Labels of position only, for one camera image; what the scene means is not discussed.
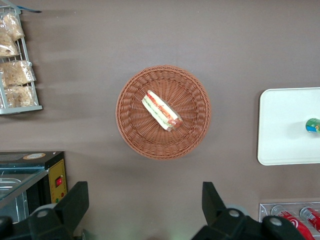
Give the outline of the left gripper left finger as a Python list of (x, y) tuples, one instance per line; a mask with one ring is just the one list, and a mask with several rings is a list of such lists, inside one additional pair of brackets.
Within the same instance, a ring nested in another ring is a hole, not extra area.
[(74, 231), (88, 208), (88, 183), (79, 181), (53, 208), (42, 207), (28, 219), (31, 238), (73, 240)]

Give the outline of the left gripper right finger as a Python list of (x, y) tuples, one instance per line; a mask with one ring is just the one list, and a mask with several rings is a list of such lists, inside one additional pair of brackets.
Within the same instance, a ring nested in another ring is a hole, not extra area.
[(222, 234), (241, 234), (246, 216), (234, 207), (226, 207), (212, 182), (202, 183), (202, 211), (211, 230)]

